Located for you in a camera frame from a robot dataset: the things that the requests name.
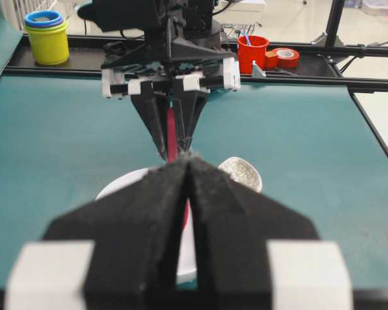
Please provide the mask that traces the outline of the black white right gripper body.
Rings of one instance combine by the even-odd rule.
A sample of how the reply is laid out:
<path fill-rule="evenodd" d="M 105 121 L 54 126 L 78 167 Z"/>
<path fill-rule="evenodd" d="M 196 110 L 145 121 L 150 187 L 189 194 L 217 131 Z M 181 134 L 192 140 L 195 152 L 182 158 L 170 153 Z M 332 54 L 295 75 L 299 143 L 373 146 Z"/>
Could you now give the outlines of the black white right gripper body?
<path fill-rule="evenodd" d="M 239 62 L 222 47 L 222 27 L 211 20 L 209 30 L 181 28 L 169 19 L 164 29 L 145 31 L 144 42 L 129 49 L 124 41 L 104 46 L 102 94 L 112 97 L 113 85 L 125 83 L 125 73 L 142 77 L 162 76 L 183 80 L 184 90 L 200 90 L 200 79 L 222 77 L 222 87 L 240 89 Z"/>

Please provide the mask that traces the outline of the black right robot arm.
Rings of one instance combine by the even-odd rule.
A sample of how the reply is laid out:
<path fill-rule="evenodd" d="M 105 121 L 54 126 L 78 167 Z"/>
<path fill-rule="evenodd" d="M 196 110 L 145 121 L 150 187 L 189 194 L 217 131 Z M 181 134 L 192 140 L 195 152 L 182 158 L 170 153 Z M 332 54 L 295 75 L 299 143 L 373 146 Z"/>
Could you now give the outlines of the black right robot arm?
<path fill-rule="evenodd" d="M 214 1 L 91 1 L 78 9 L 103 32 L 143 32 L 136 47 L 126 38 L 104 46 L 102 94 L 131 99 L 165 161 L 190 149 L 212 90 L 241 87 L 214 8 Z"/>

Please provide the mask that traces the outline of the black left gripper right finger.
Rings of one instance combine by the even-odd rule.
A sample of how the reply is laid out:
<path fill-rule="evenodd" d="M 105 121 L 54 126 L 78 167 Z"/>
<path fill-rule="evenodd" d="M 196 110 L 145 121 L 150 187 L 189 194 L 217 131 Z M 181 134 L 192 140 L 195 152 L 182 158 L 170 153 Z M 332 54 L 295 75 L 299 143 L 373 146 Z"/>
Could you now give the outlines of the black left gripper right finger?
<path fill-rule="evenodd" d="M 233 181 L 198 158 L 188 163 L 199 289 L 218 309 L 352 309 L 336 242 L 301 213 Z"/>

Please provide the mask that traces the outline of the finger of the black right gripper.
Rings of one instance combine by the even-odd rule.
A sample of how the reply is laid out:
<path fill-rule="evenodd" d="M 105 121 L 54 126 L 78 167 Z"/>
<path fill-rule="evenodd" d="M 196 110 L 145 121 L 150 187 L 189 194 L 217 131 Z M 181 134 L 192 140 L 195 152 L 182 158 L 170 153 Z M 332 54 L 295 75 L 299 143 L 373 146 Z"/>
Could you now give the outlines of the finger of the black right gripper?
<path fill-rule="evenodd" d="M 185 91 L 182 79 L 174 79 L 172 86 L 178 151 L 187 152 L 208 93 L 200 90 Z"/>
<path fill-rule="evenodd" d="M 141 83 L 141 94 L 131 95 L 131 102 L 149 131 L 157 151 L 167 160 L 167 111 L 170 97 L 155 92 L 150 81 Z"/>

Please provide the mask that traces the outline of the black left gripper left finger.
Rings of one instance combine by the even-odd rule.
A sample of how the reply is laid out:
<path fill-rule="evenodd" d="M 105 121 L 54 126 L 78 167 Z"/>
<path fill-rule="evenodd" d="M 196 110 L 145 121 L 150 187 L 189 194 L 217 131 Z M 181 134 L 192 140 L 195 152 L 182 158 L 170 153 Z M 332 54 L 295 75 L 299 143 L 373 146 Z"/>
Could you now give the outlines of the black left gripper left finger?
<path fill-rule="evenodd" d="M 24 244 L 6 309 L 146 309 L 174 288 L 188 163 L 179 160 L 74 209 Z"/>

